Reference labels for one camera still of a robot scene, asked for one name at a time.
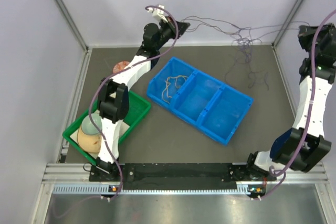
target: metal pole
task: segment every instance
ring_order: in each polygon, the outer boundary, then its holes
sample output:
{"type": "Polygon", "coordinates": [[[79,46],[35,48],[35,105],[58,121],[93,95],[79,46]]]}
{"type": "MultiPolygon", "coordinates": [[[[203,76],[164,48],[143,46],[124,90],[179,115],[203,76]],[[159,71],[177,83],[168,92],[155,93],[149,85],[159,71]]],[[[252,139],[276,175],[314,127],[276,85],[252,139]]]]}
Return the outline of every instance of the metal pole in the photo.
{"type": "Polygon", "coordinates": [[[293,8],[291,9],[290,13],[288,14],[285,22],[283,23],[280,32],[278,33],[277,37],[275,38],[274,42],[273,42],[273,46],[277,47],[282,39],[282,37],[284,36],[290,22],[293,20],[295,14],[298,12],[301,4],[303,3],[304,0],[296,0],[293,8]]]}
{"type": "Polygon", "coordinates": [[[67,10],[64,2],[62,0],[55,0],[59,10],[61,11],[63,18],[66,20],[66,22],[68,23],[71,31],[73,32],[73,35],[76,37],[78,43],[81,45],[81,47],[83,48],[84,51],[88,50],[88,46],[86,45],[82,35],[80,34],[75,22],[73,21],[73,19],[70,16],[69,11],[67,10]]]}

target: tan object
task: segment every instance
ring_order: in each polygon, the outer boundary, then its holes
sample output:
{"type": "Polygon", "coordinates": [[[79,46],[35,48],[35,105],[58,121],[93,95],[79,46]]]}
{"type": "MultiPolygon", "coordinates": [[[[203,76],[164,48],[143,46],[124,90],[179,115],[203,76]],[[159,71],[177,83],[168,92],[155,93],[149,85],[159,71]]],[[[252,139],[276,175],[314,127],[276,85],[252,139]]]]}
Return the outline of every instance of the tan object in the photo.
{"type": "Polygon", "coordinates": [[[118,73],[120,70],[123,70],[125,67],[127,67],[128,64],[129,64],[128,61],[122,61],[116,64],[115,67],[113,68],[113,73],[118,73]]]}
{"type": "Polygon", "coordinates": [[[99,153],[101,146],[101,135],[87,135],[83,132],[82,126],[79,127],[77,141],[79,147],[86,152],[99,153]]]}

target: green plastic tray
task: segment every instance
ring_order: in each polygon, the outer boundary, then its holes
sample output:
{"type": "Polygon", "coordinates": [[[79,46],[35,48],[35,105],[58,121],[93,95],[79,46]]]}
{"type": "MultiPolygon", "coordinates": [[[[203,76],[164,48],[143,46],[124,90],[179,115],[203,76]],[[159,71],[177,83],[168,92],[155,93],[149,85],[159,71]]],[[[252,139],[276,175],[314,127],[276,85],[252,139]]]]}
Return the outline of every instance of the green plastic tray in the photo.
{"type": "MultiPolygon", "coordinates": [[[[149,112],[151,108],[151,104],[143,99],[141,96],[136,93],[129,91],[129,101],[130,101],[130,109],[126,118],[124,119],[124,123],[126,123],[129,128],[127,131],[119,137],[119,144],[122,143],[125,138],[133,131],[133,129],[140,123],[140,121],[145,117],[145,115],[149,112]]],[[[97,109],[97,102],[93,104],[92,110],[93,112],[97,109]]],[[[96,159],[92,157],[86,151],[83,151],[78,144],[71,139],[71,135],[79,129],[80,124],[84,120],[84,118],[89,114],[89,109],[87,109],[80,117],[77,118],[64,132],[63,137],[75,148],[77,149],[84,157],[88,159],[88,161],[92,165],[96,165],[96,159]]]]}

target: pink object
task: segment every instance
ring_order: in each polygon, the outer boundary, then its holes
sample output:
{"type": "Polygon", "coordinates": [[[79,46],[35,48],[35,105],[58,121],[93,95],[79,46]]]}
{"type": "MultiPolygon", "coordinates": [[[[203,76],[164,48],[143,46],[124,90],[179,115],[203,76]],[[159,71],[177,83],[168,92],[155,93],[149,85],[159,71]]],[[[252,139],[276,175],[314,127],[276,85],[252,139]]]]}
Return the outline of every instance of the pink object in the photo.
{"type": "Polygon", "coordinates": [[[116,64],[115,67],[113,68],[113,73],[118,73],[120,70],[123,70],[125,67],[127,67],[128,64],[129,64],[128,61],[122,61],[116,64]]]}

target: gray wall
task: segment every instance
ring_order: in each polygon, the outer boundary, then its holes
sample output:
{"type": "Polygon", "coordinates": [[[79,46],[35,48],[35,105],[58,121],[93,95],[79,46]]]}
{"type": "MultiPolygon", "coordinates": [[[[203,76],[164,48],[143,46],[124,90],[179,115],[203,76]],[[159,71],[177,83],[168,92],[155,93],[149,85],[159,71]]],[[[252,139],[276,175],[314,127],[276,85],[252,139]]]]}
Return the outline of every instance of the gray wall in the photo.
{"type": "MultiPolygon", "coordinates": [[[[281,24],[295,0],[64,0],[80,33],[89,46],[135,46],[141,43],[143,26],[154,22],[146,13],[146,5],[162,4],[176,19],[189,15],[224,19],[241,27],[259,27],[281,24]]],[[[225,31],[234,31],[229,25],[218,23],[225,31]]],[[[257,38],[278,28],[257,29],[251,32],[257,38]]],[[[262,38],[273,42],[276,33],[262,38]]],[[[232,38],[208,27],[178,40],[179,45],[231,44],[232,38]]]]}
{"type": "Polygon", "coordinates": [[[0,0],[0,223],[28,223],[82,58],[53,0],[0,0]]]}
{"type": "MultiPolygon", "coordinates": [[[[305,0],[303,6],[299,10],[295,17],[295,20],[305,20],[310,25],[319,25],[322,20],[336,8],[335,0],[305,0]]],[[[336,24],[336,16],[330,19],[330,22],[336,24]]],[[[287,31],[282,39],[278,53],[280,55],[281,62],[285,69],[285,75],[289,81],[289,88],[292,97],[295,100],[296,107],[299,103],[300,90],[299,90],[299,67],[302,60],[307,56],[297,39],[296,31],[287,31]]],[[[324,113],[324,132],[325,138],[333,142],[333,147],[328,156],[323,160],[327,169],[329,178],[333,183],[333,190],[336,192],[336,167],[334,162],[336,161],[336,87],[333,87],[330,91],[327,99],[327,108],[324,113]]]]}

